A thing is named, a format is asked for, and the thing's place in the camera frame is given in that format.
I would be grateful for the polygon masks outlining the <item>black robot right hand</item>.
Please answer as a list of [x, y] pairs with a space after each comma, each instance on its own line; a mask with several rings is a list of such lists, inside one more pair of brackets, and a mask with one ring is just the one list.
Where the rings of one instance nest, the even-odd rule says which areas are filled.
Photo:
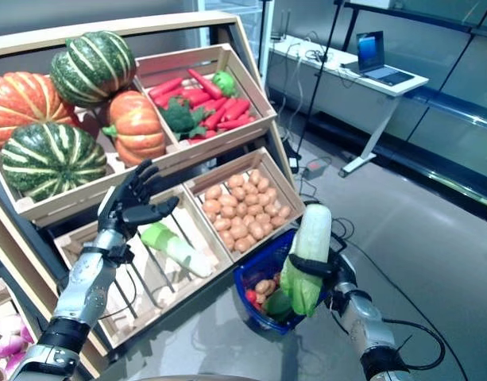
[[330, 238], [338, 243], [340, 249], [335, 251], [329, 248], [328, 258], [324, 262], [303, 259], [295, 253], [288, 255], [293, 267], [304, 274], [320, 278], [323, 281], [323, 289], [327, 294], [333, 293], [343, 283], [357, 285], [355, 271], [350, 262], [342, 255], [342, 251], [347, 248], [346, 242], [335, 233], [332, 233]]

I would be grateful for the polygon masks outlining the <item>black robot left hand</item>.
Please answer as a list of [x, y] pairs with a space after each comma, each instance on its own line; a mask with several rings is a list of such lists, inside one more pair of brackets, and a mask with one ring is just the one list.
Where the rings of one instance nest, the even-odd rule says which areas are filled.
[[150, 159], [142, 161], [114, 188], [99, 212], [99, 232], [113, 230], [127, 241], [137, 227], [167, 217], [178, 206], [179, 198], [172, 196], [158, 204], [150, 202], [161, 184], [158, 167]]

